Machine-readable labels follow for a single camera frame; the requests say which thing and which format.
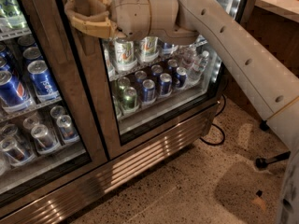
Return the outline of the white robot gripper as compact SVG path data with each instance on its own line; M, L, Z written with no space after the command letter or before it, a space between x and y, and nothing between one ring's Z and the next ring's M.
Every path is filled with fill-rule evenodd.
M137 41L150 31L149 0L88 0L89 15L79 12L77 5L77 0L67 0L64 13L71 25L83 34Z

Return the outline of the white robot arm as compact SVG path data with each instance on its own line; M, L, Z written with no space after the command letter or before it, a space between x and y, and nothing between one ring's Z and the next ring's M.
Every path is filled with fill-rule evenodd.
M75 29L99 38L190 45L202 35L291 152L276 224L299 224L299 79L217 0L67 0L64 12Z

